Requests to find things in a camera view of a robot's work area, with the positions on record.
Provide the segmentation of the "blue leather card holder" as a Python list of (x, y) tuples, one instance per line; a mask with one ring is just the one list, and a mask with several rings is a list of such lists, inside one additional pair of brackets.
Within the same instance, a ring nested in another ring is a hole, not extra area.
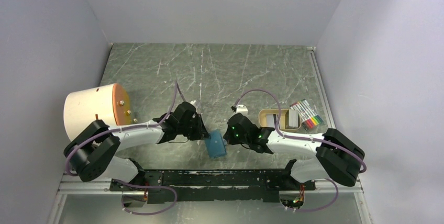
[(204, 141), (210, 159), (221, 158), (227, 155), (226, 141), (223, 139), (220, 130), (210, 132), (209, 138)]

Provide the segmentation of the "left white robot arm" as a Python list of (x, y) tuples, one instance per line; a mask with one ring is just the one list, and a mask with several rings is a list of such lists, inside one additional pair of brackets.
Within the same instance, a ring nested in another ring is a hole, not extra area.
[(111, 127), (97, 119), (65, 147), (65, 172), (83, 182), (111, 178), (136, 191), (146, 183), (144, 169), (135, 160), (119, 158), (116, 153), (139, 145), (166, 143), (177, 136), (189, 141), (210, 137), (202, 115), (189, 102), (144, 123)]

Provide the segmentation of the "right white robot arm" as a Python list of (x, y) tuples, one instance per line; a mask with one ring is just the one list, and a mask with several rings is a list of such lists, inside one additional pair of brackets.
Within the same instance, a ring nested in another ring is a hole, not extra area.
[(223, 138), (230, 145), (245, 144), (257, 153), (292, 154), (283, 184), (296, 189), (301, 183), (330, 179), (343, 186), (355, 186), (365, 153), (337, 129), (325, 133), (281, 132), (273, 127), (258, 127), (241, 113), (227, 122)]

